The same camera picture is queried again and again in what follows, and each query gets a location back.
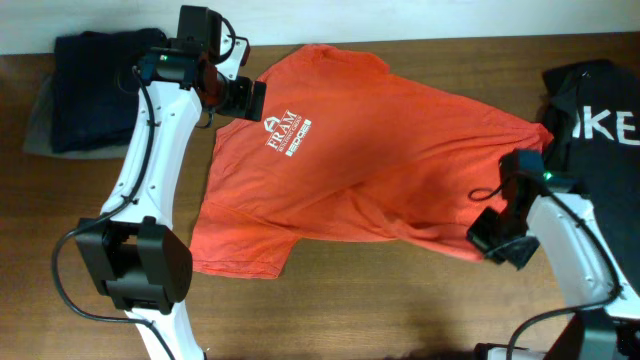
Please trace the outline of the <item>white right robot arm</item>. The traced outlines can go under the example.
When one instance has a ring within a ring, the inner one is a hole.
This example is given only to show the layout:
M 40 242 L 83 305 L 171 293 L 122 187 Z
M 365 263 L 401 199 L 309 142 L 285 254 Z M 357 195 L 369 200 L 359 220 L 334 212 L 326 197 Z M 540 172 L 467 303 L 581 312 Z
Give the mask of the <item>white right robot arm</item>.
M 582 181 L 545 169 L 543 157 L 516 149 L 499 160 L 500 183 L 469 192 L 473 202 L 501 196 L 506 206 L 487 207 L 467 231 L 468 241 L 495 264 L 522 269 L 543 249 L 566 305 L 519 325 L 505 344 L 479 343 L 474 359 L 636 359 L 639 293 L 596 220 Z M 552 318 L 569 321 L 546 351 L 518 346 L 529 328 Z

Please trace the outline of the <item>red printed t-shirt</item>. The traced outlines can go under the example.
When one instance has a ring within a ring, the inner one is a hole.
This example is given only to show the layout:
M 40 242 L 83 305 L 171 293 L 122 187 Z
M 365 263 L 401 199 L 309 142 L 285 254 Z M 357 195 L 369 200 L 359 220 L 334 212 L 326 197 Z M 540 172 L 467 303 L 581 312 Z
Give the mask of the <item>red printed t-shirt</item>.
M 302 238 L 404 240 L 466 261 L 500 158 L 541 125 L 394 75 L 370 53 L 307 45 L 270 67 L 263 117 L 216 134 L 190 250 L 197 272 L 278 277 Z

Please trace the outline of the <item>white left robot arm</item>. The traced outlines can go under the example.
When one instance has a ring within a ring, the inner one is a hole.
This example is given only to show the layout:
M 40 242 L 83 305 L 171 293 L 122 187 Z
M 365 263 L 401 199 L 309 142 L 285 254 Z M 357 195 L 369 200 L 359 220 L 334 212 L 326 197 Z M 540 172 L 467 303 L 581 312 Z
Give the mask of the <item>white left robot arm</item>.
M 267 86 L 240 75 L 249 41 L 207 7 L 184 5 L 177 35 L 132 68 L 135 128 L 117 182 L 98 217 L 69 232 L 97 292 L 124 311 L 152 359 L 203 359 L 186 297 L 192 255 L 173 231 L 181 165 L 201 115 L 261 119 Z

